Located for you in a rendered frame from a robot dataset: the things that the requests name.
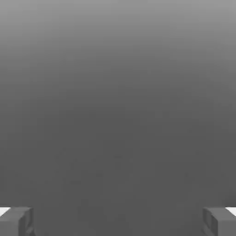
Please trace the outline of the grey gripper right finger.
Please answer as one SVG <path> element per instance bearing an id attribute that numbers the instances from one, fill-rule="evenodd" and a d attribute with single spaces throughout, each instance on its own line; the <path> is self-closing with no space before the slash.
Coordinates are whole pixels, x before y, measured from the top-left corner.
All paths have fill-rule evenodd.
<path id="1" fill-rule="evenodd" d="M 236 236 L 236 207 L 202 209 L 204 236 Z"/>

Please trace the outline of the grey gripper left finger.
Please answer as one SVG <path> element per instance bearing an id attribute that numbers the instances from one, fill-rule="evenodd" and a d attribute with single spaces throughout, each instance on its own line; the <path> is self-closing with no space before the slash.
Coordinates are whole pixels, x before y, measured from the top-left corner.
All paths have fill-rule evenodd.
<path id="1" fill-rule="evenodd" d="M 0 207 L 0 236 L 35 236 L 34 209 Z"/>

